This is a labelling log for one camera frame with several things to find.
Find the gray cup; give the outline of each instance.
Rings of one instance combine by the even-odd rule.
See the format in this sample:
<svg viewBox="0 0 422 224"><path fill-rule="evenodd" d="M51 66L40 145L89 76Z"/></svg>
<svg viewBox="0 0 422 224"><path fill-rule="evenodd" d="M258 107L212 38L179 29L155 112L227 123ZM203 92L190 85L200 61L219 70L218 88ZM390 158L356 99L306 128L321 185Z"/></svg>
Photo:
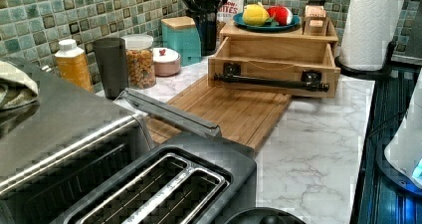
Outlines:
<svg viewBox="0 0 422 224"><path fill-rule="evenodd" d="M128 87L125 41L102 38L93 42L105 97L114 100Z"/></svg>

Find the green mosaic tile backsplash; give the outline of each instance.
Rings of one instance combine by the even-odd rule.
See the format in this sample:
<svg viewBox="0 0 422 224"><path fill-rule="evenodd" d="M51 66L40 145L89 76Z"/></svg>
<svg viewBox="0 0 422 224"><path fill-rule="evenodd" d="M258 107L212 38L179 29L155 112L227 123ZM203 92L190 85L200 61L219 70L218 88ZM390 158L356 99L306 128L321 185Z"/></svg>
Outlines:
<svg viewBox="0 0 422 224"><path fill-rule="evenodd" d="M308 0L245 0L245 4L257 2L285 5L303 15ZM349 3L325 3L340 41ZM405 0L394 37L398 42L395 53L406 50L419 4L420 0ZM160 20L182 16L184 8L180 0L0 0L0 57L19 57L55 68L59 41L73 38L85 49L93 82L99 84L94 40L147 33L159 43Z"/></svg>
<svg viewBox="0 0 422 224"><path fill-rule="evenodd" d="M93 41L146 33L159 43L160 20L182 15L180 0L0 0L0 57L48 65L57 74L59 41L72 38L85 49L99 84Z"/></svg>

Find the red apple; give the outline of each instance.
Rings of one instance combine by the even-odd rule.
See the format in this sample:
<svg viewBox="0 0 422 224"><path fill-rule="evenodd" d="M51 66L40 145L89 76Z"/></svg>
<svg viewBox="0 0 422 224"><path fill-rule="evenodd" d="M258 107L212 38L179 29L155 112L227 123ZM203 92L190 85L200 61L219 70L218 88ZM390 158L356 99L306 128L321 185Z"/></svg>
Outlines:
<svg viewBox="0 0 422 224"><path fill-rule="evenodd" d="M284 6L273 6L267 9L270 17L274 17L279 25L286 26L292 23L293 14L292 11Z"/></svg>

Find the toaster lever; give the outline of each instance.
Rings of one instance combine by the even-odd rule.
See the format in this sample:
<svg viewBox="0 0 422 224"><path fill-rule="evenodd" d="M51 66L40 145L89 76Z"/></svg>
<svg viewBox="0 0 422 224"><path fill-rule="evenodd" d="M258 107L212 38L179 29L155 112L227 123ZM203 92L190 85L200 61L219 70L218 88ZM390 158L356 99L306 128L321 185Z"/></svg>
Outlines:
<svg viewBox="0 0 422 224"><path fill-rule="evenodd" d="M192 113L182 111L130 89L125 89L122 92L122 97L135 109L162 118L183 130L191 131L210 139L221 136L221 129L218 124Z"/></svg>

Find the paper towel holder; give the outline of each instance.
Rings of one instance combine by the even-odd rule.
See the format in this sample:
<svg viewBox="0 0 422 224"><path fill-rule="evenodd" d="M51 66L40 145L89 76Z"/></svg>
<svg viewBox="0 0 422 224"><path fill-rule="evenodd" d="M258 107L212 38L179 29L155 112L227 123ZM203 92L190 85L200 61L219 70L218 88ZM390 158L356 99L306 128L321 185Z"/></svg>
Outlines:
<svg viewBox="0 0 422 224"><path fill-rule="evenodd" d="M382 68L377 71L361 71L361 70L348 67L339 60L339 57L335 58L335 65L341 68L341 73L343 75L348 76L348 77L353 77L353 78L362 79L362 80L371 80L371 81L386 80L390 77L391 57L393 56L395 47L396 47L395 42L388 43L387 53L385 55L384 63L382 65Z"/></svg>

